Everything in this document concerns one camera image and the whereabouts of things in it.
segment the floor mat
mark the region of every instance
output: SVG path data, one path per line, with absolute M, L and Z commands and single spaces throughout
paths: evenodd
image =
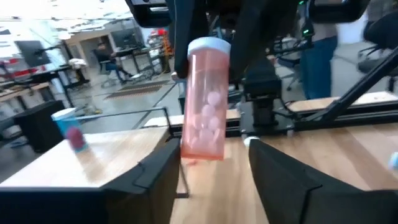
M 149 86 L 146 88 L 138 88 L 138 89 L 132 89 L 132 90 L 123 90 L 123 91 L 117 91 L 116 93 L 112 93 L 109 96 L 105 98 L 105 100 L 109 99 L 120 99 L 120 98 L 125 98 L 125 97 L 132 97 L 132 96 L 142 96 L 146 95 L 149 93 L 154 93 L 159 91 L 162 88 L 162 85 L 157 85 L 157 86 Z
M 138 84 L 138 85 L 131 85 L 131 86 L 125 86 L 121 88 L 118 91 L 127 91 L 127 90 L 139 90 L 143 88 L 149 88 L 152 86 L 164 86 L 166 85 L 170 80 L 164 80 L 164 81 L 159 81 L 159 82 L 151 82 L 151 83 L 144 83 L 144 84 Z

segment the wooden tabletop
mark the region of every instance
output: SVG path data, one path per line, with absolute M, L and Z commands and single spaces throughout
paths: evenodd
M 0 187 L 101 187 L 133 168 L 168 137 L 166 127 L 86 134 L 89 149 L 67 141 L 21 169 Z
M 46 88 L 49 86 L 49 83 L 40 83 L 38 85 L 34 85 L 31 87 L 32 90 L 39 90 L 41 88 Z M 4 91 L 0 93 L 0 102 L 4 102 L 7 100 L 11 100 L 17 96 L 23 96 L 26 95 L 30 92 L 29 89 L 21 89 L 21 90 L 10 90 L 10 91 Z
M 226 119 L 234 119 L 239 117 L 240 117 L 239 112 L 236 109 L 226 111 Z M 170 123 L 172 125 L 182 124 L 184 122 L 184 115 L 170 116 L 169 118 L 170 118 Z M 166 118 L 158 117 L 150 119 L 148 122 L 146 122 L 144 127 L 166 126 L 166 125 L 167 125 Z
M 382 95 L 397 99 L 378 93 L 366 95 L 360 102 L 385 101 Z M 300 101 L 297 110 L 330 102 L 330 98 Z M 391 154 L 398 151 L 398 124 L 303 131 L 289 138 L 267 136 L 261 140 L 360 189 L 398 189 L 398 176 L 387 167 Z M 241 138 L 226 139 L 224 158 L 186 166 L 192 197 L 175 201 L 170 223 L 268 223 Z

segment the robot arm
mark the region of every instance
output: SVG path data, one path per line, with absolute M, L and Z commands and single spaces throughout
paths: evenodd
M 365 11 L 369 0 L 343 0 L 336 4 L 309 1 L 308 13 L 315 23 L 353 22 Z M 222 28 L 234 29 L 231 44 L 231 82 L 239 82 L 243 72 L 278 35 L 288 33 L 302 0 L 126 0 L 142 27 L 170 25 L 170 40 L 175 50 L 175 71 L 179 78 L 188 73 L 188 44 L 209 34 L 209 17 L 219 16 Z M 155 10 L 167 7 L 167 11 Z

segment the man sitting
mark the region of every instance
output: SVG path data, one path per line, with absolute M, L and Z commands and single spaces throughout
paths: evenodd
M 115 59 L 116 52 L 110 53 L 109 50 L 106 48 L 106 45 L 104 43 L 99 43 L 98 44 L 98 48 L 96 49 L 96 56 L 97 56 L 97 58 L 98 58 L 98 60 L 100 62 L 104 62 L 104 61 L 110 60 L 110 62 L 105 64 L 105 69 L 107 71 L 113 71 L 114 70 L 116 72 L 116 75 L 118 76 L 119 81 L 122 84 L 125 84 L 126 80 L 122 79 L 122 77 L 120 76 L 120 72 L 123 72 L 123 74 L 125 74 L 125 76 L 132 77 L 132 75 L 130 73 L 126 72 L 122 68 L 122 66 L 116 64 L 116 59 Z

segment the plastic cup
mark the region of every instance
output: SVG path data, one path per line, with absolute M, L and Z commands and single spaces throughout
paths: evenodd
M 63 137 L 68 140 L 70 147 L 75 152 L 80 152 L 88 145 L 80 123 L 75 117 L 75 111 L 76 108 L 68 108 L 54 113 L 51 117 L 58 125 Z
M 182 157 L 224 159 L 230 48 L 216 37 L 201 37 L 188 46 Z

